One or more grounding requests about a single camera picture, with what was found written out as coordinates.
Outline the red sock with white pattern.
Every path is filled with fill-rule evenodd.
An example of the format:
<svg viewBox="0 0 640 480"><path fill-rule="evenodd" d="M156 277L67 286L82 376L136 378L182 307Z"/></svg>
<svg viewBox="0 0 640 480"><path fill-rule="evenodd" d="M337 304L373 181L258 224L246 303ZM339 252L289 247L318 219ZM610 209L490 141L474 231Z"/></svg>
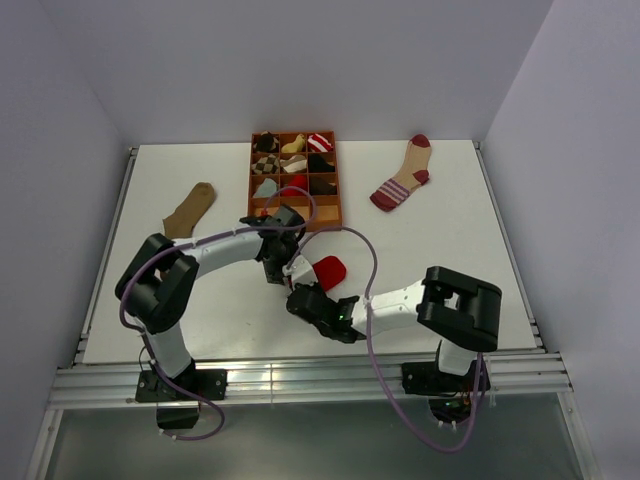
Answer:
<svg viewBox="0 0 640 480"><path fill-rule="evenodd" d="M326 256L312 265L318 283L328 292L345 280L347 269L336 256Z"/></svg>

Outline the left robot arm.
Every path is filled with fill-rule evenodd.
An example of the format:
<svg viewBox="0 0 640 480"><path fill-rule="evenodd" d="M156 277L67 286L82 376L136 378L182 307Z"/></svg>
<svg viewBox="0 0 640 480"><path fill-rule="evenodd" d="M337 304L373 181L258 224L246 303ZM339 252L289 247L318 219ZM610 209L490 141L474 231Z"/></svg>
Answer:
<svg viewBox="0 0 640 480"><path fill-rule="evenodd" d="M254 260L263 265L269 284L283 285L283 268L304 233L304 218L283 205L272 215L244 217L236 230L211 237L178 242L154 234L144 241L115 295L121 324L142 336L164 393L183 399L199 389L195 360L180 327L196 280Z"/></svg>

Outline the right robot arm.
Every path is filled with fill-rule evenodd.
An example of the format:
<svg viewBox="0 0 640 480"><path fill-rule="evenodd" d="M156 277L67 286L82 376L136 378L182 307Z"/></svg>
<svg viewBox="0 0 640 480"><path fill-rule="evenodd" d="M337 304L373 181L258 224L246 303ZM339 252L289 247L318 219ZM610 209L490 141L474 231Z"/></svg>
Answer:
<svg viewBox="0 0 640 480"><path fill-rule="evenodd" d="M344 344L421 325L440 341L433 365L435 383L452 390L462 383L478 354L498 349L502 291L486 281L434 266L402 289L371 298L329 298L312 267L283 269L291 287L289 313L321 336Z"/></svg>

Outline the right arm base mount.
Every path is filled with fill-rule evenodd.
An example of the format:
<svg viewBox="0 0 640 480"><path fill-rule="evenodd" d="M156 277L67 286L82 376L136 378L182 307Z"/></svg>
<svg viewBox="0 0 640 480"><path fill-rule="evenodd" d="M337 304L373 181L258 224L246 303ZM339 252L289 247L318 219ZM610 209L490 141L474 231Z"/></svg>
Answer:
<svg viewBox="0 0 640 480"><path fill-rule="evenodd" d="M408 395L453 396L471 392L477 362L472 361L464 376L443 373L435 362L406 362L401 365L402 388Z"/></svg>

